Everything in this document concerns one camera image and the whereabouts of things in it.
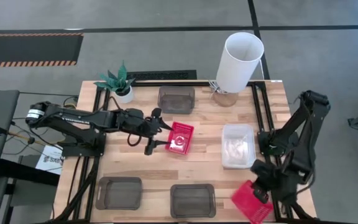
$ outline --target paper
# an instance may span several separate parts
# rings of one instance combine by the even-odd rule
[[[54,174],[62,173],[63,158],[61,147],[45,146],[43,154],[38,160],[36,169],[45,170]]]

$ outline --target transparent bin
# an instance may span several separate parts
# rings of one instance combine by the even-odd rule
[[[254,129],[248,124],[226,124],[222,134],[222,166],[250,168],[256,160]]]

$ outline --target wooden base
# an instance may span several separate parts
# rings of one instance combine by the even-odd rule
[[[214,93],[213,94],[214,101],[219,106],[223,106],[223,107],[229,107],[229,106],[235,105],[238,98],[239,98],[238,93],[228,93],[228,94]]]

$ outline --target red container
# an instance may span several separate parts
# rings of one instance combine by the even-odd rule
[[[273,211],[273,204],[267,202],[262,203],[254,195],[254,190],[251,187],[252,181],[247,180],[234,193],[231,200],[236,207],[249,219],[251,224],[262,223],[265,217]]]
[[[169,133],[168,142],[171,144],[165,145],[165,149],[171,152],[186,155],[190,148],[190,141],[193,137],[194,127],[173,122],[172,129]]]

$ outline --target green plant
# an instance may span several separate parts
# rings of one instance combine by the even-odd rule
[[[101,88],[115,91],[117,95],[124,96],[129,93],[131,83],[135,80],[130,79],[127,81],[127,68],[122,62],[121,67],[118,70],[118,76],[113,75],[109,70],[107,71],[108,77],[105,74],[100,73],[100,78],[106,82],[94,82],[95,85]]]

